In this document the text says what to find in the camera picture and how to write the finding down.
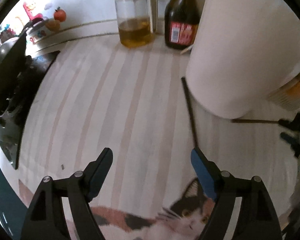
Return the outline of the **black chopstick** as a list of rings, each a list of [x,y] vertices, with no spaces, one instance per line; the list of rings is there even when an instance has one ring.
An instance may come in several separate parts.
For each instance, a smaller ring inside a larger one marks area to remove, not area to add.
[[[232,123],[236,124],[277,124],[274,120],[259,120],[259,119],[233,119]]]
[[[183,85],[184,96],[185,96],[187,110],[188,110],[188,114],[189,114],[193,145],[194,145],[194,148],[198,148],[199,144],[198,144],[198,136],[197,136],[197,131],[196,131],[196,123],[195,123],[195,119],[194,119],[194,113],[193,113],[193,108],[192,108],[192,103],[191,103],[190,91],[189,91],[189,88],[188,88],[185,77],[181,78],[181,83]]]

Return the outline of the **cat print table mat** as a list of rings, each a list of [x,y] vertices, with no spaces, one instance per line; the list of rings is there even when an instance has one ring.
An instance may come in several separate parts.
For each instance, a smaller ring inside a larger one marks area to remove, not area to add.
[[[92,213],[105,239],[198,239],[208,224],[215,202],[194,178],[181,197],[163,207],[155,218],[145,218],[105,206]]]

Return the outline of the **white utensil holder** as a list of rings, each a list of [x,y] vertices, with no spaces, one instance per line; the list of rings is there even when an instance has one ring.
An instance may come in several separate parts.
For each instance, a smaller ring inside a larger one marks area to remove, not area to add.
[[[245,115],[300,73],[300,0],[205,0],[186,80],[225,119]]]

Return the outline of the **gas stove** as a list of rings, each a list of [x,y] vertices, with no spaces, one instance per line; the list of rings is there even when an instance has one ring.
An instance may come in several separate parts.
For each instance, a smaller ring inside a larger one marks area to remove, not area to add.
[[[21,70],[0,100],[0,148],[14,169],[19,166],[21,139],[30,108],[59,53],[56,50],[34,58],[25,57]]]

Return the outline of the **dark soy sauce bottle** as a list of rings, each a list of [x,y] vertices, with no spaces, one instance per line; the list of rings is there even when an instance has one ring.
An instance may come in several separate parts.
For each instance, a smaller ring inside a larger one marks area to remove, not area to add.
[[[165,9],[165,44],[183,50],[194,43],[200,14],[196,0],[170,0]]]

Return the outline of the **steel pot with lid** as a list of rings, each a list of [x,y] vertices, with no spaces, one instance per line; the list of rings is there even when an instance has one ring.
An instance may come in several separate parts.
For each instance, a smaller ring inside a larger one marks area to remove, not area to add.
[[[42,18],[30,20],[18,36],[10,38],[0,46],[0,73],[4,73],[5,69],[9,72],[15,62],[25,56],[26,32],[41,22],[44,22]]]

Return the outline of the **glass oil dispenser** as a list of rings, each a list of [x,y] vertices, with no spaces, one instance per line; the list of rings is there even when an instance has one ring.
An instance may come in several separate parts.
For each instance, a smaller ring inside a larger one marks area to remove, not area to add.
[[[115,0],[120,42],[127,48],[151,43],[158,26],[158,0]]]

